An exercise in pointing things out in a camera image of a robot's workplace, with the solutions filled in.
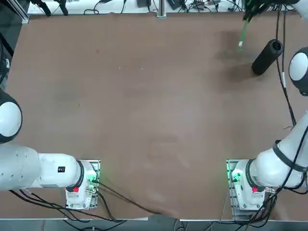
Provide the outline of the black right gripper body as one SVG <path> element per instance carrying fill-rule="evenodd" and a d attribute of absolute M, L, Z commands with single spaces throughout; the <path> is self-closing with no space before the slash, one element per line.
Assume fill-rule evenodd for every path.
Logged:
<path fill-rule="evenodd" d="M 261 4 L 285 4 L 292 5 L 298 3 L 298 0 L 259 0 L 258 3 Z"/>

